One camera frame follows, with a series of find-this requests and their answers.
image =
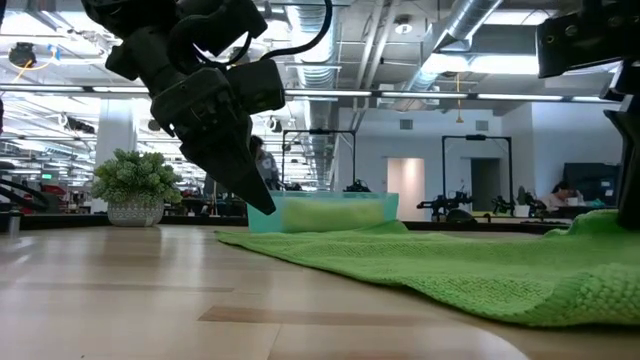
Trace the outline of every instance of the doorway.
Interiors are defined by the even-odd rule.
[[[493,211],[492,199],[501,194],[500,159],[471,159],[473,211]]]
[[[424,159],[392,159],[387,162],[387,191],[400,195],[398,219],[425,221],[426,210],[417,205],[425,200]]]

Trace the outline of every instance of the green towel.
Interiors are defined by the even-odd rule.
[[[640,234],[615,212],[541,238],[467,239],[402,223],[343,232],[220,233],[224,243],[361,281],[408,286],[469,313],[529,326],[640,324]]]

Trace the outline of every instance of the desk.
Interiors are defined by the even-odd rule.
[[[536,218],[516,218],[516,217],[511,217],[511,216],[492,216],[491,217],[491,221],[489,221],[488,218],[485,217],[476,217],[475,218],[476,221],[478,221],[481,224],[486,224],[491,222],[492,224],[521,224],[523,222],[530,222],[530,223],[539,223],[541,222],[540,219],[536,219]],[[544,222],[546,223],[559,223],[559,224],[572,224],[573,220],[571,219],[544,219]]]
[[[640,353],[637,329],[543,331],[485,321],[410,291],[223,245],[212,230],[101,227],[23,232],[17,243],[1,238],[3,358],[621,360]]]

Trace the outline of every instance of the white column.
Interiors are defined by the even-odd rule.
[[[131,151],[138,142],[138,124],[133,116],[133,101],[103,99],[100,103],[96,167],[114,157],[116,149]],[[91,212],[107,211],[107,203],[93,199]]]

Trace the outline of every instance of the air duct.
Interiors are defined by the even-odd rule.
[[[430,69],[427,61],[431,55],[457,42],[470,42],[471,37],[501,3],[502,0],[456,0],[447,18],[429,26],[423,42],[425,63],[407,82],[403,90],[411,92],[429,90],[440,75],[436,69]],[[406,111],[415,108],[415,101],[401,100],[396,102],[393,108]]]
[[[307,43],[315,37],[324,23],[324,6],[289,6],[286,8],[291,22],[293,45]],[[300,86],[305,89],[333,89],[336,82],[336,69],[322,67],[318,64],[332,63],[335,60],[336,26],[334,21],[327,35],[315,48],[296,55],[296,62],[310,63],[314,66],[297,68]],[[332,117],[333,106],[326,101],[307,101],[305,104],[305,122],[309,129],[332,129],[336,127],[335,117]],[[329,169],[331,168],[331,147],[334,137],[323,135],[309,136],[309,149],[313,153],[315,173],[318,178],[318,188],[329,186]]]

